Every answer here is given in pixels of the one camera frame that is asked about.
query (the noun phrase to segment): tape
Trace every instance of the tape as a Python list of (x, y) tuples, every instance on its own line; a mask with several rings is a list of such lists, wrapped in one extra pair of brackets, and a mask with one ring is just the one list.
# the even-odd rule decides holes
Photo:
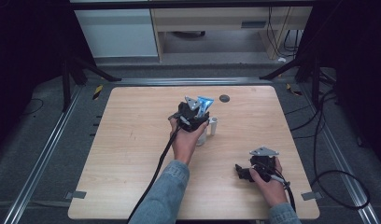
[(85, 191), (74, 191), (74, 192), (67, 192), (64, 196), (65, 199), (73, 199), (73, 198), (79, 198), (84, 199), (86, 197)]
[(303, 193), (302, 198), (304, 201), (308, 201), (308, 200), (312, 200), (312, 199), (316, 199), (316, 200), (322, 199), (323, 196), (320, 192), (311, 191), (311, 192)]
[(287, 91), (291, 92), (292, 94), (294, 95), (302, 95), (302, 92), (301, 91), (293, 91), (291, 88), (290, 88), (290, 84), (286, 84), (287, 85)]
[(94, 92), (94, 95), (92, 96), (93, 100), (97, 100), (98, 96), (100, 95), (101, 90), (103, 89), (103, 85), (99, 85)]

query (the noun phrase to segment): white cup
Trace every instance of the white cup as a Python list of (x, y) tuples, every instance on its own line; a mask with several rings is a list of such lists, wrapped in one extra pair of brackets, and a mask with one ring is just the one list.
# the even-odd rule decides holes
[[(211, 135), (215, 135), (216, 133), (217, 122), (218, 122), (217, 118), (209, 119), (209, 125), (211, 126), (211, 131), (210, 131)], [(207, 128), (205, 128), (205, 131), (202, 133), (202, 135), (200, 135), (199, 139), (197, 139), (196, 146), (197, 147), (201, 146), (202, 144), (205, 143), (205, 141), (207, 141)]]

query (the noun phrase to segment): metal bracket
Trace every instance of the metal bracket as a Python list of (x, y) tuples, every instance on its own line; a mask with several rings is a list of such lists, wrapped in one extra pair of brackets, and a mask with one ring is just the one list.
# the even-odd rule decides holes
[(249, 152), (253, 156), (278, 156), (277, 151), (273, 151), (267, 147), (260, 147)]
[(66, 192), (64, 195), (65, 199), (73, 199), (73, 198), (79, 198), (79, 199), (84, 199), (86, 197), (86, 192), (85, 191), (74, 191), (74, 192)]
[(193, 111), (196, 108), (198, 108), (200, 106), (200, 104), (201, 104), (199, 101), (193, 100), (192, 98), (190, 98), (188, 96), (185, 96), (185, 100), (187, 101), (188, 106), (190, 107), (191, 111)]
[(313, 192), (313, 191), (310, 191), (310, 192), (307, 192), (307, 193), (303, 193), (302, 194), (302, 198), (304, 201), (308, 201), (308, 200), (311, 200), (311, 199), (322, 199), (323, 196), (320, 192)]

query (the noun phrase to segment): black dot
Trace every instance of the black dot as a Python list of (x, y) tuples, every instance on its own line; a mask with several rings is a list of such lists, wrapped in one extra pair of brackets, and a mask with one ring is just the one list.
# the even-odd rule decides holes
[(228, 102), (231, 100), (231, 98), (230, 98), (228, 95), (225, 95), (225, 94), (222, 94), (222, 95), (219, 97), (219, 99), (220, 99), (220, 101), (221, 101), (222, 103), (228, 103)]

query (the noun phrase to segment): dark floor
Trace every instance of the dark floor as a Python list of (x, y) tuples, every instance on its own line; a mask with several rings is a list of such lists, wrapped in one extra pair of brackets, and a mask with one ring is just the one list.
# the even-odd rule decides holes
[[(173, 54), (176, 54), (174, 48), (166, 55), (166, 59), (172, 57)], [(175, 77), (260, 77), (274, 71), (280, 65), (276, 61), (264, 64), (234, 62), (198, 65), (185, 65), (183, 61), (177, 61), (176, 65), (173, 64), (169, 66), (104, 67), (104, 69), (116, 77), (143, 79), (167, 77), (174, 80)], [(296, 69), (292, 69), (283, 74), (283, 77), (278, 77), (272, 82), (260, 83), (261, 85), (275, 87), (283, 111), (287, 114), (286, 118), (290, 128), (305, 123), (313, 116), (313, 107), (308, 101), (310, 83), (295, 83), (293, 79), (295, 73)], [(92, 145), (93, 134), (97, 131), (97, 127), (94, 126), (99, 122), (97, 116), (103, 115), (110, 90), (118, 86), (107, 83), (92, 73), (88, 73), (88, 78), (88, 83), (80, 87), (78, 102), (63, 129), (43, 175), (36, 185), (30, 199), (34, 204), (30, 204), (24, 210), (19, 223), (124, 222), (123, 220), (71, 220), (66, 214), (68, 208), (65, 205), (64, 207), (57, 207), (57, 202), (70, 202), (64, 199), (64, 195), (67, 191), (75, 190), (77, 186)], [(286, 83), (290, 83), (291, 89), (300, 91), (302, 95), (288, 91)], [(104, 84), (103, 90), (98, 100), (93, 100), (92, 96), (99, 84)], [(330, 88), (329, 85), (321, 84), (322, 92), (327, 92)], [(17, 128), (7, 137), (2, 148), (5, 153), (0, 158), (0, 223), (4, 221), (9, 207), (20, 194), (41, 151), (49, 141), (56, 122), (62, 115), (63, 90), (61, 80), (55, 78), (39, 85), (35, 89), (33, 99), (24, 111), (26, 115), (19, 118)], [(347, 163), (345, 165), (348, 165), (346, 168), (350, 169), (370, 191), (371, 206), (368, 211), (351, 210), (344, 208), (322, 192), (324, 198), (317, 201), (321, 213), (320, 217), (316, 220), (304, 220), (303, 223), (381, 223), (381, 164), (372, 150), (357, 145), (357, 135), (354, 133), (347, 115), (343, 112), (343, 108), (335, 102), (336, 99), (333, 98), (324, 104), (326, 124), (323, 126), (323, 131), (317, 135), (317, 172), (339, 169), (343, 164), (338, 164), (337, 154), (339, 157), (343, 155)], [(315, 178), (313, 171), (314, 138), (308, 136), (314, 135), (317, 120), (314, 119), (309, 125), (292, 132), (310, 182)], [(334, 137), (334, 143), (328, 141), (330, 134)], [(332, 150), (332, 145), (339, 149)], [(348, 181), (340, 175), (324, 176), (321, 178), (321, 183), (335, 198), (345, 203), (354, 205), (354, 200), (357, 200), (354, 199), (354, 190), (352, 189), (354, 187), (351, 184), (348, 186), (346, 184)], [(318, 185), (315, 185), (313, 190), (321, 191)], [(41, 202), (51, 203), (51, 205), (35, 204)], [(362, 214), (373, 214), (376, 215), (376, 218), (366, 220), (371, 216)], [(226, 220), (198, 223), (246, 224), (252, 222), (248, 220)]]

